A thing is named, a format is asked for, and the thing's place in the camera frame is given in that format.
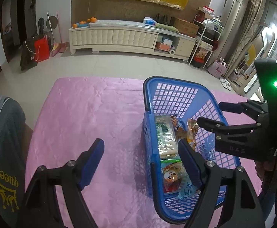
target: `white shelf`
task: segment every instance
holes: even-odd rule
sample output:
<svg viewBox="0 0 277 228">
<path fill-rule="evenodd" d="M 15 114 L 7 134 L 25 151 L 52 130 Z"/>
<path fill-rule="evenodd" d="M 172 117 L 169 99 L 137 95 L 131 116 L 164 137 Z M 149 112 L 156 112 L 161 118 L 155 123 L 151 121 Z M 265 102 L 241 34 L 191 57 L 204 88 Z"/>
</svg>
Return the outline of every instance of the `white shelf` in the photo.
<svg viewBox="0 0 277 228">
<path fill-rule="evenodd" d="M 201 23 L 201 22 L 199 22 L 199 21 L 196 21 L 196 17 L 197 17 L 197 16 L 195 16 L 195 18 L 194 18 L 194 20 L 193 20 L 193 23 L 197 22 L 197 23 L 199 23 L 199 24 L 202 24 L 202 25 L 204 26 L 204 30 L 203 30 L 203 33 L 202 33 L 202 34 L 200 34 L 199 32 L 197 33 L 198 35 L 200 35 L 200 40 L 199 40 L 198 42 L 196 42 L 195 45 L 196 45 L 197 47 L 200 47 L 200 48 L 205 49 L 204 47 L 199 46 L 199 44 L 200 44 L 200 42 L 203 40 L 203 38 L 206 38 L 206 39 L 208 39 L 208 40 L 210 40 L 210 41 L 213 41 L 213 39 L 209 39 L 208 37 L 204 36 L 205 30 L 208 28 L 208 23 L 209 23 L 209 21 L 215 21 L 215 22 L 219 22 L 219 21 L 218 21 L 217 19 L 215 19 L 215 18 L 212 18 L 212 19 L 209 19 L 209 20 L 207 21 L 207 24 L 206 24 L 206 25 L 204 25 L 203 23 Z M 219 31 L 217 31 L 217 30 L 214 30 L 214 29 L 212 30 L 212 31 L 215 31 L 215 32 L 217 32 L 217 33 L 219 34 L 219 37 L 218 37 L 218 39 L 217 39 L 217 40 L 219 40 L 219 38 L 220 38 L 221 35 L 222 35 L 222 31 L 223 31 L 224 27 L 221 26 L 221 25 L 218 25 L 217 23 L 215 23 L 215 25 L 217 26 L 217 28 L 221 29 L 221 32 L 219 32 Z M 191 59 L 190 59 L 190 61 L 189 61 L 189 65 L 191 64 L 191 62 L 192 62 L 192 60 L 193 60 L 193 58 L 194 58 L 194 55 L 195 55 L 195 53 L 196 53 L 196 51 L 197 51 L 197 47 L 195 47 L 195 50 L 194 50 L 194 52 L 193 52 L 193 54 L 192 54 L 192 57 L 191 57 Z M 210 50 L 208 50 L 208 51 L 210 52 L 210 55 L 209 55 L 208 59 L 206 60 L 206 62 L 205 62 L 205 64 L 204 64 L 203 68 L 205 68 L 205 66 L 206 66 L 206 64 L 207 64 L 207 62 L 208 62 L 210 56 L 211 56 L 212 53 L 213 53 L 213 51 L 210 51 Z"/>
<path fill-rule="evenodd" d="M 197 34 L 198 34 L 198 35 L 200 35 L 200 36 L 201 36 L 201 37 L 203 37 L 203 38 L 206 38 L 206 39 L 208 39 L 208 40 L 210 40 L 210 41 L 213 41 L 212 39 L 207 38 L 206 36 L 204 36 L 204 35 L 200 34 L 199 32 L 198 32 Z"/>
</svg>

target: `red bag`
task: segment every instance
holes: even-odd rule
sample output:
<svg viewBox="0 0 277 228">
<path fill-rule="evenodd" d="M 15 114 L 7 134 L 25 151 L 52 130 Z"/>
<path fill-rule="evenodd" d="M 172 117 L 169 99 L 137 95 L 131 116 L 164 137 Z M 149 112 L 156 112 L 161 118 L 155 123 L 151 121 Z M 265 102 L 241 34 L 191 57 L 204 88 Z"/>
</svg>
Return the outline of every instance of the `red bag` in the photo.
<svg viewBox="0 0 277 228">
<path fill-rule="evenodd" d="M 48 38 L 46 35 L 42 39 L 35 41 L 34 48 L 35 48 L 34 58 L 36 62 L 41 62 L 50 57 L 50 49 L 48 45 Z"/>
</svg>

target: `tiled floor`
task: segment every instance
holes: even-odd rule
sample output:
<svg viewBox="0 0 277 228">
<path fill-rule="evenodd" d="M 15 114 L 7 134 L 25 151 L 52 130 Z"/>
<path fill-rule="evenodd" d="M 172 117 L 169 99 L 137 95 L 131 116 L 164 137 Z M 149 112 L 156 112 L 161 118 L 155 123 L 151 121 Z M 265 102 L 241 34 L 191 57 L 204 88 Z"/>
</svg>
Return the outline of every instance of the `tiled floor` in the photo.
<svg viewBox="0 0 277 228">
<path fill-rule="evenodd" d="M 92 55 L 88 50 L 78 50 L 74 56 L 70 56 L 66 51 L 22 73 L 20 57 L 18 53 L 10 63 L 2 66 L 0 95 L 9 96 L 20 103 L 26 123 L 31 128 L 34 128 L 54 82 L 61 77 L 100 76 L 144 80 L 159 75 L 197 82 L 210 90 L 229 92 L 206 71 L 170 58 L 113 52 Z"/>
</svg>

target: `black bag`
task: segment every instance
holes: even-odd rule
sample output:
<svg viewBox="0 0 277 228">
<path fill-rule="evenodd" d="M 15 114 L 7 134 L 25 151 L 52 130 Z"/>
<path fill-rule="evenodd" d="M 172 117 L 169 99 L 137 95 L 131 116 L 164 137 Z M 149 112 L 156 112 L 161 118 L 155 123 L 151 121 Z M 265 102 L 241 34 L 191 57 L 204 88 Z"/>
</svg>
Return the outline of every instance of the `black bag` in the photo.
<svg viewBox="0 0 277 228">
<path fill-rule="evenodd" d="M 21 50 L 21 59 L 20 59 L 20 66 L 21 71 L 28 70 L 37 66 L 37 62 L 35 61 L 35 41 L 42 39 L 44 35 L 36 35 L 29 39 L 26 39 L 22 44 Z"/>
</svg>

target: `blue gripper pad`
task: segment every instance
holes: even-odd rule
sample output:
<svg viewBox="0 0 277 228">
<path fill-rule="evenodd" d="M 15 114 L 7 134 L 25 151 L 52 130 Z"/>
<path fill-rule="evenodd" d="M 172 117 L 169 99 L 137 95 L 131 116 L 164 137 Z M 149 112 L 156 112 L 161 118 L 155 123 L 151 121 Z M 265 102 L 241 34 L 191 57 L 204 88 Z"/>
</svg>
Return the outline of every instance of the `blue gripper pad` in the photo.
<svg viewBox="0 0 277 228">
<path fill-rule="evenodd" d="M 75 175 L 80 190 L 89 185 L 98 164 L 103 156 L 105 144 L 102 139 L 96 139 L 90 149 L 82 152 L 76 160 Z"/>
<path fill-rule="evenodd" d="M 202 190 L 207 180 L 205 159 L 191 148 L 186 139 L 178 142 L 178 153 L 191 182 Z"/>
</svg>

